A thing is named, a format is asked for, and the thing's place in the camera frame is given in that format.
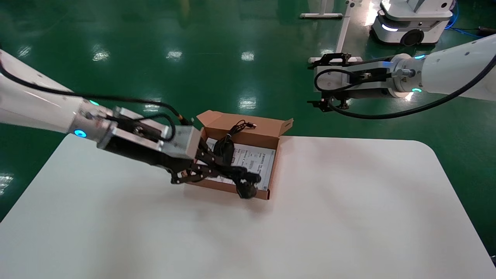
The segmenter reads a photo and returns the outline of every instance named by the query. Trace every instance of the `blue indicator light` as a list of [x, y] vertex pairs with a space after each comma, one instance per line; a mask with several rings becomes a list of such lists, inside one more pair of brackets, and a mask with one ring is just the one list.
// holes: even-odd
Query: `blue indicator light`
[[85, 138], [86, 133], [83, 130], [74, 130], [74, 134], [78, 137]]

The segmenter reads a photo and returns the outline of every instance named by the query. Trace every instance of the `cardboard box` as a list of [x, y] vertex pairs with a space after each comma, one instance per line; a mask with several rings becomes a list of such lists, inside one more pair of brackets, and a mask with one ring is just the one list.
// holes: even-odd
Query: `cardboard box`
[[[240, 120], [245, 120], [246, 122], [252, 122], [256, 124], [256, 129], [244, 129], [240, 133], [236, 134], [232, 138], [232, 140], [234, 143], [276, 150], [268, 190], [257, 190], [255, 196], [259, 199], [268, 200], [270, 198], [270, 191], [272, 189], [272, 178], [277, 167], [279, 137], [293, 126], [293, 119], [291, 118], [289, 120], [283, 121], [256, 116], [228, 114], [211, 110], [198, 115], [197, 118], [205, 126], [204, 128], [201, 128], [200, 131], [201, 137], [204, 140], [207, 140], [207, 138], [213, 138], [215, 140], [222, 139], [226, 136], [226, 133]], [[230, 193], [236, 193], [235, 185], [217, 181], [204, 179], [200, 182], [191, 182], [189, 184]]]

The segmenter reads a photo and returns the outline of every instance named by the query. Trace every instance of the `black cable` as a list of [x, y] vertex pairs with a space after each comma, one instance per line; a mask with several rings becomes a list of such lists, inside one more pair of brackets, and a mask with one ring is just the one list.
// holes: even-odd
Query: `black cable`
[[213, 152], [215, 155], [222, 157], [222, 161], [224, 162], [224, 164], [230, 166], [233, 159], [234, 142], [231, 140], [231, 138], [246, 127], [256, 128], [256, 124], [246, 122], [245, 120], [240, 120], [229, 130], [229, 132], [227, 132], [225, 137], [215, 143]]
[[[94, 95], [94, 94], [87, 94], [87, 93], [76, 93], [76, 92], [69, 92], [69, 91], [63, 91], [63, 90], [57, 90], [57, 89], [48, 88], [48, 87], [44, 87], [44, 86], [39, 86], [37, 84], [30, 83], [30, 82], [27, 82], [23, 79], [20, 79], [16, 76], [12, 75], [11, 73], [9, 73], [3, 67], [3, 63], [2, 63], [1, 59], [0, 59], [0, 73], [2, 73], [6, 78], [12, 80], [13, 82], [16, 82], [18, 84], [24, 85], [26, 87], [29, 87], [29, 88], [32, 88], [35, 90], [39, 90], [39, 91], [43, 91], [43, 92], [47, 92], [47, 93], [51, 93], [51, 94], [72, 96], [72, 97], [81, 97], [81, 98], [85, 98], [85, 99], [98, 99], [98, 100], [118, 101], [118, 102], [126, 102], [126, 103], [151, 104], [151, 105], [156, 105], [156, 106], [160, 106], [160, 107], [165, 107], [168, 110], [170, 110], [179, 119], [179, 122], [182, 125], [190, 125], [189, 121], [187, 119], [185, 119], [181, 114], [179, 114], [179, 112], [177, 112], [177, 110], [173, 106], [171, 106], [167, 103], [164, 103], [164, 102], [143, 100], [143, 99], [137, 99], [137, 98], [126, 98], [126, 97], [117, 97], [117, 96], [102, 96], [102, 95]], [[169, 115], [162, 113], [162, 114], [152, 115], [149, 117], [143, 117], [140, 119], [133, 119], [133, 121], [139, 121], [139, 120], [145, 120], [145, 119], [154, 119], [154, 118], [159, 118], [159, 117], [167, 119], [167, 121], [169, 122], [169, 125], [171, 126], [171, 136], [168, 137], [167, 139], [164, 139], [164, 138], [162, 138], [162, 139], [165, 141], [171, 141], [174, 138], [174, 136], [176, 135], [176, 127], [175, 127], [173, 119]]]
[[390, 78], [391, 77], [391, 73], [387, 73], [387, 74], [383, 74], [383, 75], [378, 75], [378, 76], [375, 76], [375, 77], [371, 77], [371, 78], [364, 78], [362, 80], [359, 80], [357, 82], [354, 82], [352, 84], [348, 84], [346, 86], [343, 86], [343, 87], [340, 87], [340, 88], [336, 88], [336, 89], [322, 89], [318, 86], [317, 84], [317, 79], [325, 74], [325, 73], [328, 73], [328, 72], [342, 72], [342, 73], [345, 73], [345, 74], [348, 74], [350, 76], [354, 76], [354, 77], [358, 77], [360, 76], [359, 74], [356, 74], [354, 72], [351, 72], [351, 71], [347, 71], [347, 70], [342, 70], [342, 69], [326, 69], [326, 70], [323, 70], [321, 71], [320, 73], [318, 73], [315, 78], [313, 79], [313, 85], [315, 86], [315, 88], [317, 88], [318, 91], [321, 91], [322, 93], [337, 93], [337, 92], [341, 92], [343, 90], [346, 90], [348, 88], [351, 88], [353, 86], [356, 86], [356, 85], [359, 85], [359, 84], [362, 84], [362, 83], [367, 83], [367, 82], [374, 82], [374, 81], [379, 81], [379, 80], [382, 80], [382, 79], [385, 79], [385, 78]]
[[365, 115], [365, 114], [358, 114], [358, 113], [353, 113], [353, 112], [348, 112], [348, 111], [338, 109], [337, 107], [332, 105], [332, 101], [329, 102], [329, 107], [330, 107], [330, 109], [332, 109], [333, 111], [335, 111], [339, 114], [349, 116], [349, 117], [354, 117], [354, 118], [360, 118], [360, 119], [391, 119], [391, 118], [397, 118], [397, 117], [411, 115], [414, 113], [422, 112], [422, 111], [437, 107], [439, 105], [446, 103], [447, 101], [450, 101], [450, 100], [460, 96], [465, 91], [470, 89], [472, 86], [477, 84], [477, 82], [481, 81], [481, 79], [483, 79], [494, 68], [495, 65], [496, 65], [496, 55], [494, 55], [493, 59], [491, 59], [489, 64], [487, 64], [486, 67], [484, 67], [484, 69], [477, 76], [475, 76], [475, 78], [473, 78], [470, 82], [468, 82], [466, 85], [462, 86], [460, 89], [449, 94], [446, 97], [443, 97], [443, 98], [436, 100], [432, 103], [420, 106], [418, 108], [413, 108], [413, 109], [395, 112], [395, 113], [389, 113], [389, 114]]

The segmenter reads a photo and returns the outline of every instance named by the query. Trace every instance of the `glossy green floor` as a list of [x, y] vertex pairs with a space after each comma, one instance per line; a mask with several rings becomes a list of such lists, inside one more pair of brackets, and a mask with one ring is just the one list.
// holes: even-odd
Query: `glossy green floor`
[[[457, 27], [496, 27], [492, 1], [465, 1]], [[312, 92], [306, 61], [335, 49], [341, 24], [298, 19], [301, 12], [318, 10], [318, 3], [4, 0], [0, 41], [4, 50], [74, 91], [162, 100], [188, 117], [208, 109], [293, 117], [288, 134], [296, 136], [424, 142], [436, 152], [489, 253], [496, 254], [496, 103], [457, 98], [421, 114], [386, 121], [351, 119], [312, 108], [306, 101], [318, 94]], [[334, 11], [344, 12], [343, 7], [336, 2]], [[378, 7], [378, 0], [364, 0], [354, 9], [346, 52], [371, 59], [432, 50], [383, 46], [370, 39]], [[445, 31], [434, 50], [471, 40]], [[353, 111], [377, 114], [437, 98], [418, 93], [409, 101], [352, 100], [351, 106]], [[126, 106], [144, 115], [157, 109]], [[8, 185], [0, 192], [2, 219], [63, 135], [6, 125], [0, 125], [0, 134], [0, 185]]]

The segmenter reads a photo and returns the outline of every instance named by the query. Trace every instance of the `screw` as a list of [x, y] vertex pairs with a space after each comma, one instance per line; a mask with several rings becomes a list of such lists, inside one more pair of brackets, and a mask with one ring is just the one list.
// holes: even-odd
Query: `screw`
[[143, 133], [141, 132], [142, 130], [143, 130], [143, 127], [138, 126], [138, 127], [134, 128], [133, 132], [135, 135], [142, 137], [143, 136]]

